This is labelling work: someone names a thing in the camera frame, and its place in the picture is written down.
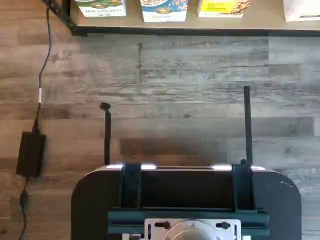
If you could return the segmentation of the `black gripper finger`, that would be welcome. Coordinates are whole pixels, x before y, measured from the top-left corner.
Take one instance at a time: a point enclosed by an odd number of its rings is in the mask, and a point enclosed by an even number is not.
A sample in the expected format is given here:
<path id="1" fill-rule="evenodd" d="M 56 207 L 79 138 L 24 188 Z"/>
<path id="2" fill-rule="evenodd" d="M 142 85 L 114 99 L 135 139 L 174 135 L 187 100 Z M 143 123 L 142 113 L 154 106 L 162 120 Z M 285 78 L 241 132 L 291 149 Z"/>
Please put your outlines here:
<path id="1" fill-rule="evenodd" d="M 251 118 L 251 96 L 250 87 L 243 87 L 244 97 L 244 120 L 245 120 L 245 147 L 246 147 L 246 163 L 253 164 L 253 141 L 252 141 L 252 118 Z"/>
<path id="2" fill-rule="evenodd" d="M 102 102 L 100 104 L 100 109 L 104 111 L 104 164 L 110 164 L 110 144 L 111 144 L 111 125 L 112 125 L 112 116 L 110 113 L 111 105 Z"/>

